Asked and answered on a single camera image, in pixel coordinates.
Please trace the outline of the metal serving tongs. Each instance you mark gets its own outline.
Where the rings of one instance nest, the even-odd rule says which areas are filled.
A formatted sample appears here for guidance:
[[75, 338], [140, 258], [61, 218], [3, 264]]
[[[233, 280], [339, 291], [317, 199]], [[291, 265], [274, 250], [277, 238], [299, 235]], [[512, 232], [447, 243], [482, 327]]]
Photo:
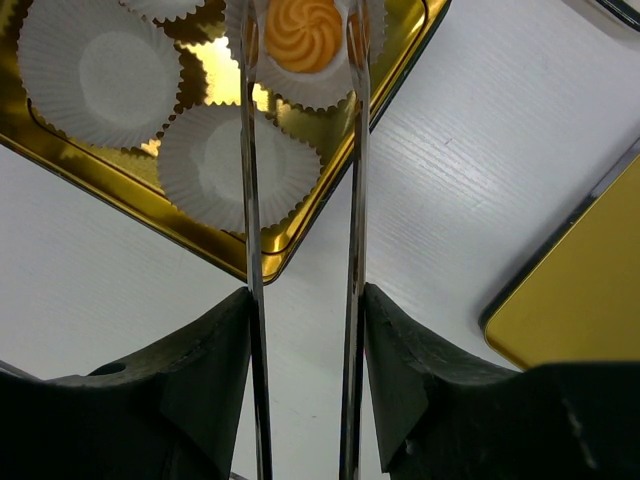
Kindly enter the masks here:
[[[258, 24], [255, 5], [241, 4], [240, 94], [243, 207], [246, 234], [247, 286], [257, 475], [274, 476], [266, 348], [265, 297], [262, 272], [261, 221], [255, 146]], [[347, 52], [355, 88], [354, 148], [349, 231], [348, 285], [342, 372], [339, 476], [361, 476], [361, 411], [364, 379], [367, 248], [367, 168], [370, 144], [370, 15], [364, 1], [353, 1], [347, 16]]]

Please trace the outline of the cookie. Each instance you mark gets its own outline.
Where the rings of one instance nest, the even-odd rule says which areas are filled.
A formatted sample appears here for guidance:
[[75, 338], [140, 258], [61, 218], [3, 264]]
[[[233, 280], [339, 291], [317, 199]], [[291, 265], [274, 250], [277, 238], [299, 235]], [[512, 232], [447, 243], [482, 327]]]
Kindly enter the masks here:
[[320, 73], [338, 54], [342, 40], [342, 16], [333, 1], [269, 2], [264, 44], [268, 55], [284, 70]]

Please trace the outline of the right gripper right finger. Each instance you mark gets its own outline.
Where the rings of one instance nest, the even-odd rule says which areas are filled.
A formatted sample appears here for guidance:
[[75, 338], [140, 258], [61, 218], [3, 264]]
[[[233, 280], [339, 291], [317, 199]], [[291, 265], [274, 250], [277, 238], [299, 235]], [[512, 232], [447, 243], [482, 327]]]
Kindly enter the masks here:
[[383, 472], [394, 479], [635, 479], [639, 366], [516, 372], [447, 341], [365, 288], [366, 360]]

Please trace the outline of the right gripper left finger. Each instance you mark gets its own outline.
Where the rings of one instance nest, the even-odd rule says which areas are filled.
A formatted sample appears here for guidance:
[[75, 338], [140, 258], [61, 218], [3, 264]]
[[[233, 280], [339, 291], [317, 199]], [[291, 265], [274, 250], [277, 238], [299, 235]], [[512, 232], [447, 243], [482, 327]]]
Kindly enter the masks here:
[[1, 377], [5, 479], [226, 479], [249, 366], [249, 294], [88, 375]]

